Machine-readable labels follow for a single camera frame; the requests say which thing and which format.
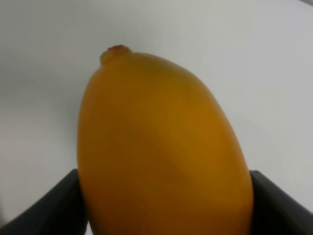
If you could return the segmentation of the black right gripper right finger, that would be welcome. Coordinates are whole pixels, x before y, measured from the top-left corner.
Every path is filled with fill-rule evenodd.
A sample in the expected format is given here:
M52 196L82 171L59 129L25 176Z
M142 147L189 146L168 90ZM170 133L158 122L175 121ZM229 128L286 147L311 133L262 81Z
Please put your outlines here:
M252 235L312 235L313 213L261 172L250 171L254 207Z

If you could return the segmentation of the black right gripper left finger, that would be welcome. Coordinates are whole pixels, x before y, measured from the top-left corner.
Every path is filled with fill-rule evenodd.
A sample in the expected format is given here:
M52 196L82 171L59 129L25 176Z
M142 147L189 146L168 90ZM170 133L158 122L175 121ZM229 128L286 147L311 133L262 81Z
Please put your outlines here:
M39 201L0 229L2 235L84 235L88 216L78 170L73 169Z

